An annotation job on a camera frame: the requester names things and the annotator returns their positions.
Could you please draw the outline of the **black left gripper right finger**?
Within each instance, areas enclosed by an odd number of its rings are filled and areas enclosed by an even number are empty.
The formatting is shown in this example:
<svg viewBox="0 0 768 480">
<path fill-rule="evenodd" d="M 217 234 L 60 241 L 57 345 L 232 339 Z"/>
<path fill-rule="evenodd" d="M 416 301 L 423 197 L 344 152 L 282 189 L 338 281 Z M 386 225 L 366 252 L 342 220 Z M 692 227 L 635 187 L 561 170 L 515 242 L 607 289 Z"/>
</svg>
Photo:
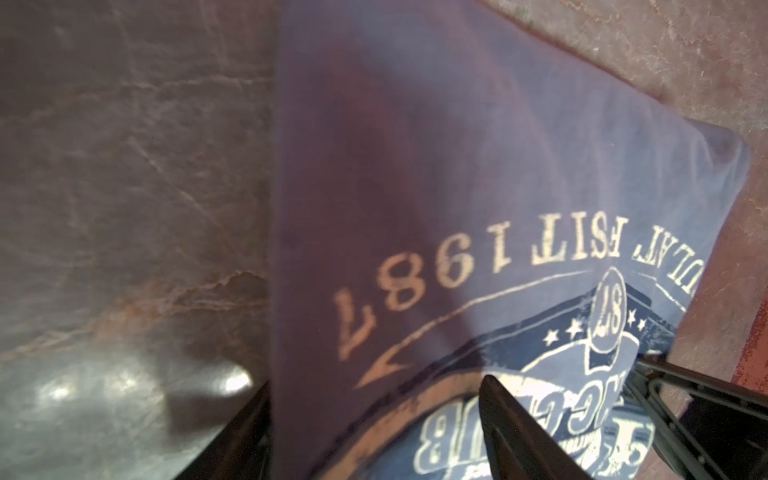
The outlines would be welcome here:
<svg viewBox="0 0 768 480">
<path fill-rule="evenodd" d="M 494 479 L 590 479 L 492 375 L 481 382 L 479 413 Z"/>
</svg>

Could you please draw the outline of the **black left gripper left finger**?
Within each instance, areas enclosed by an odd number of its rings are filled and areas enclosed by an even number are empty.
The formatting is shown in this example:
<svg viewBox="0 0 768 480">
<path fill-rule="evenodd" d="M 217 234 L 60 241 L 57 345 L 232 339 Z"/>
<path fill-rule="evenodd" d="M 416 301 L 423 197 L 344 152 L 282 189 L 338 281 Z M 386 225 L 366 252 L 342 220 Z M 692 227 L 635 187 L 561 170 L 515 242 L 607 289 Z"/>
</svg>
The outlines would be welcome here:
<svg viewBox="0 0 768 480">
<path fill-rule="evenodd" d="M 270 476 L 270 383 L 266 382 L 176 480 Z"/>
</svg>

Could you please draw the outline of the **grey-blue tank top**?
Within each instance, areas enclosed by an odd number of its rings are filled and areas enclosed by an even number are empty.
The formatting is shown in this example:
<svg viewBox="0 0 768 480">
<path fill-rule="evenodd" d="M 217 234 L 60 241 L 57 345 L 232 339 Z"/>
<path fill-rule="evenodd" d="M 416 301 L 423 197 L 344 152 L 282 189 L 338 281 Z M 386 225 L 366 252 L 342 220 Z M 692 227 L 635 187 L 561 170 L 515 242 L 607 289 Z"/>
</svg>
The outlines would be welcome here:
<svg viewBox="0 0 768 480">
<path fill-rule="evenodd" d="M 487 479 L 486 375 L 635 477 L 744 140 L 475 1 L 286 1 L 277 80 L 273 477 Z"/>
</svg>

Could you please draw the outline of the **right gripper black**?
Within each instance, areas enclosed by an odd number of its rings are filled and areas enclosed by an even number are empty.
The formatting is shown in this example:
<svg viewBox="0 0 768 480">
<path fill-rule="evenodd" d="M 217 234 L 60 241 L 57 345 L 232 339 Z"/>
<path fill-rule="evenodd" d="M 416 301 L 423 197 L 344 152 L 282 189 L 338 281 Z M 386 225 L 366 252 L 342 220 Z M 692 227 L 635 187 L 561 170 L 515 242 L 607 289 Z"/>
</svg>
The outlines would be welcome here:
<svg viewBox="0 0 768 480">
<path fill-rule="evenodd" d="M 767 477 L 766 395 L 645 358 L 624 388 L 652 420 L 653 448 L 678 477 Z"/>
</svg>

